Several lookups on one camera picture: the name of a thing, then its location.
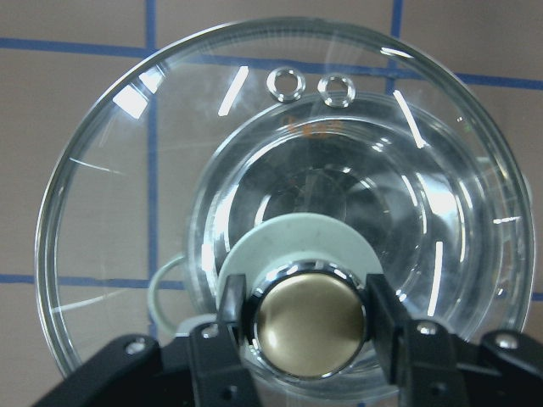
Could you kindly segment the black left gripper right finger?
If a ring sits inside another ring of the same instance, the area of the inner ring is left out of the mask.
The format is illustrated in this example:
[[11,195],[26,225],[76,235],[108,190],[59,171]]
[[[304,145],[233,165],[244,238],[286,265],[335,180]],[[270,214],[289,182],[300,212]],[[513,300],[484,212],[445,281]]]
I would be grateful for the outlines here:
[[399,406],[465,406],[453,336],[439,323],[413,318],[382,274],[366,282],[367,320],[385,378]]

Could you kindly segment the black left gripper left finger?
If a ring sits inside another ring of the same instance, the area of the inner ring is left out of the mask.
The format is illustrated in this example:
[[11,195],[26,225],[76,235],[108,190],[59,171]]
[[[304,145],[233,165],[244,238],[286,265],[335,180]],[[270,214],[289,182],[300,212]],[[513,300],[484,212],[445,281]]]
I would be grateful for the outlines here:
[[244,339],[245,276],[226,279],[212,322],[192,329],[190,372],[196,406],[257,406],[259,395],[240,349]]

